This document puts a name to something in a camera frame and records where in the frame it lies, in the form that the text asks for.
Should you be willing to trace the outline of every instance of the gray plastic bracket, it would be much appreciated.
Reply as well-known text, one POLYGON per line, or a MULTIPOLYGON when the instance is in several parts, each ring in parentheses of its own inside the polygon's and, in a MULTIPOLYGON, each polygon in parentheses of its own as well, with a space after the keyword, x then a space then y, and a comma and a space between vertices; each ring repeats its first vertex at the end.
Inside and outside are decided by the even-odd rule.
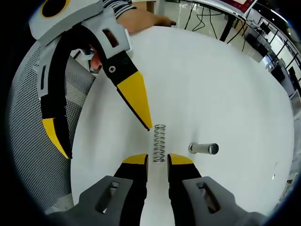
POLYGON ((236 205, 234 195, 210 177, 182 181, 190 198, 197 226, 232 226, 246 214, 236 205), (219 210, 210 213, 200 187, 206 187, 218 202, 219 210))
POLYGON ((79 203, 65 212, 49 215, 55 223, 64 225, 104 225, 118 226, 122 208, 132 186, 130 179, 105 176, 96 184, 85 190, 79 197, 79 203), (112 184, 118 184, 111 199, 108 200, 112 184), (97 210, 97 206, 105 206, 105 212, 97 210))
POLYGON ((101 43, 107 59, 120 53, 130 50, 125 28, 118 24, 112 8, 105 8, 102 13, 85 20, 81 25, 88 28, 101 43), (109 30, 118 42, 118 46, 112 47, 103 30, 109 30))

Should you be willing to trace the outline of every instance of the gray mesh chair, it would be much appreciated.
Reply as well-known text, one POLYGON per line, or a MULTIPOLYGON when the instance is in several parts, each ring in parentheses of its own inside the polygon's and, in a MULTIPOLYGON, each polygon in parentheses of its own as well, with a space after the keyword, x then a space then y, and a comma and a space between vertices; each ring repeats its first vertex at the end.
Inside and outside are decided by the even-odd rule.
MULTIPOLYGON (((41 45, 35 42, 18 67, 10 88, 7 133, 16 170, 35 202, 46 211, 59 198, 73 206, 70 161, 51 143, 42 125, 37 95, 41 45)), ((94 76, 70 57, 66 72, 67 117, 73 143, 76 125, 94 76)))

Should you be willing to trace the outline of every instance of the black desk leg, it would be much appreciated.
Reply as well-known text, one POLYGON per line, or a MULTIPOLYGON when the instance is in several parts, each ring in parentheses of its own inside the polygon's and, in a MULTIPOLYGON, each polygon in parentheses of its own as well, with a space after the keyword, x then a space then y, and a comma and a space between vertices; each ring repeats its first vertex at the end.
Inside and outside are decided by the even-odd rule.
POLYGON ((225 26, 225 29, 222 32, 222 35, 221 35, 221 38, 220 38, 221 41, 226 40, 226 38, 227 38, 227 36, 228 36, 228 34, 231 30, 231 27, 233 26, 234 21, 235 21, 235 16, 229 16, 227 24, 225 26))

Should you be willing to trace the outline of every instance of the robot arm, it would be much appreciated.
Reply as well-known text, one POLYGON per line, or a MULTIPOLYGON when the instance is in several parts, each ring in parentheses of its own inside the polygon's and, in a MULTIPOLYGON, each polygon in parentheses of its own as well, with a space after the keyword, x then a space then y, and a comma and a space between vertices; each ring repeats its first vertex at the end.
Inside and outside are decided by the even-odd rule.
POLYGON ((105 73, 149 130, 152 123, 143 77, 126 54, 130 50, 128 36, 117 23, 114 11, 103 9, 101 1, 73 0, 57 15, 45 17, 44 11, 52 15, 45 10, 47 2, 33 15, 30 28, 43 45, 37 90, 43 126, 52 143, 66 158, 72 158, 65 110, 65 69, 70 52, 88 46, 95 48, 105 73), (107 37, 108 32, 115 39, 114 45, 107 37))

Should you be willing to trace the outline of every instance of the striped sleeve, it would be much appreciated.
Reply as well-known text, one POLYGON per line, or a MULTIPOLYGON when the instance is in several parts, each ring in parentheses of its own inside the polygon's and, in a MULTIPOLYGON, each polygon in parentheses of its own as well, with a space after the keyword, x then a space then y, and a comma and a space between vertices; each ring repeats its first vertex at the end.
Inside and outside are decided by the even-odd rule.
POLYGON ((132 5, 131 0, 104 0, 103 1, 104 8, 113 8, 115 12, 116 19, 123 14, 124 12, 128 11, 129 9, 135 9, 137 7, 132 5))

